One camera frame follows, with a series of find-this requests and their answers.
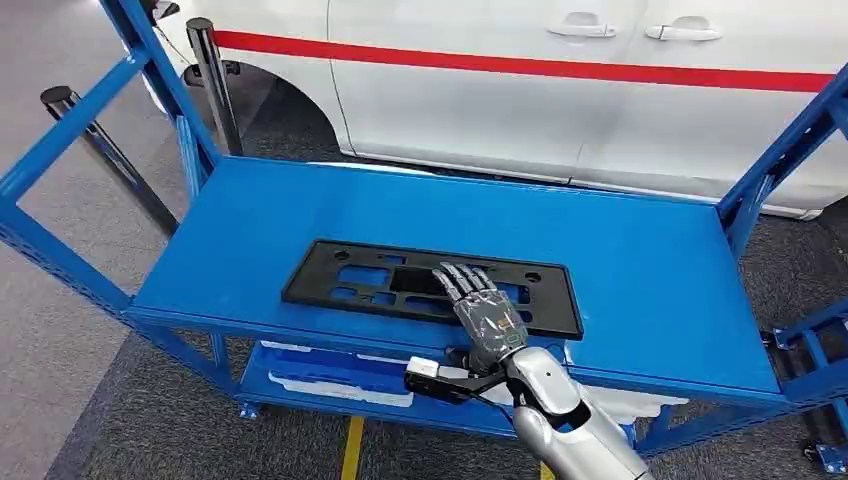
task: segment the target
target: cable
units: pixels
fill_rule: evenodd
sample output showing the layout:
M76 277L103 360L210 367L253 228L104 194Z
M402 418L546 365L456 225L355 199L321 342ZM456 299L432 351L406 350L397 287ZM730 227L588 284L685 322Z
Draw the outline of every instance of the cable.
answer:
M506 421L507 421L507 422L509 422L509 424L510 424L510 425L512 425L512 417L510 417L510 416L509 416L509 412L508 412L508 411L507 411L507 410L503 407L503 405L499 405L499 404L497 404L497 403L495 403L495 402L493 402L493 401L489 400L488 398L485 398L485 397L483 397L482 395L478 395L478 394L476 394L476 393L472 393L472 394L470 395L470 397L471 397L471 398L475 398L475 399L477 399L477 400L480 400L480 402L482 402L482 403L484 403L484 404L486 404L486 405L488 405L488 406L490 406L490 407L497 408L498 410L500 410L500 411L501 411L501 413L503 414L504 418L506 418Z

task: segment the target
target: robotic hand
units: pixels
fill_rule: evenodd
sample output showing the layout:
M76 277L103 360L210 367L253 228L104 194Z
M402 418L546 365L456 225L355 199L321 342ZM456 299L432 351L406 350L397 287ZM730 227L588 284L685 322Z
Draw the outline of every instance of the robotic hand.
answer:
M461 403L506 382L518 438L561 480L653 480L621 428L581 396L551 353L527 346L527 328L509 298L479 268L442 263L433 275L471 336L467 366L477 376L447 379L438 364L410 359L411 391Z

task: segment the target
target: yellow floor marking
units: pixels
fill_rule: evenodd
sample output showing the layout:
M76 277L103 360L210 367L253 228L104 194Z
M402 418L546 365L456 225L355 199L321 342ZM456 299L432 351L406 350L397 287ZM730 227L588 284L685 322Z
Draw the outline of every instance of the yellow floor marking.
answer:
M539 462L539 480L555 480L554 472L544 463Z
M342 461L342 480L356 480L356 470L359 468L359 448L362 446L362 428L364 424L364 418L350 417L345 456Z

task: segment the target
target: blue metal shelf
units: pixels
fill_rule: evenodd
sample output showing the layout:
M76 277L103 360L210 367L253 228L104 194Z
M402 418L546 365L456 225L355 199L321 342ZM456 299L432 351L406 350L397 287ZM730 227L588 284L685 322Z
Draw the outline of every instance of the blue metal shelf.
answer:
M269 380L273 366L261 348L241 382L231 379L224 335L396 359L441 358L444 347L467 342L458 326L281 302L280 290L309 244L324 238L566 266L585 329L582 341L565 345L575 378L723 403L674 427L664 409L636 444L646 455L828 404L848 422L848 359L827 361L815 339L848 316L848 303L778 332L783 347L811 343L817 364L778 381L736 270L769 193L830 134L848 133L848 67L712 206L226 157L215 149L139 2L101 3L129 55L0 178L0 240L242 402L245 416L256 412L255 403L277 403L510 434L497 411L473 402L449 406L416 398L401 409L287 391ZM187 190L197 198L131 298L17 201L136 73L175 124ZM470 215L464 205L487 213ZM181 341L175 327L208 333L213 360ZM551 340L531 337L531 343ZM348 375L354 383L375 378L338 365L309 369Z
M621 194L225 158L129 316L331 335L400 358L467 343L459 325L281 303L316 238L566 265L586 331L567 348L587 377L650 378L679 396L780 392L715 209Z

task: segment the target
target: white car body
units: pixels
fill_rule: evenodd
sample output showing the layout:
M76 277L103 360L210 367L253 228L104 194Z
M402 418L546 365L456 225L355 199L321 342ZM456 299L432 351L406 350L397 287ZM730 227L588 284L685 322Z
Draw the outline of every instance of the white car body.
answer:
M841 0L178 0L294 85L345 154L716 201L848 60ZM831 137L767 201L848 195Z

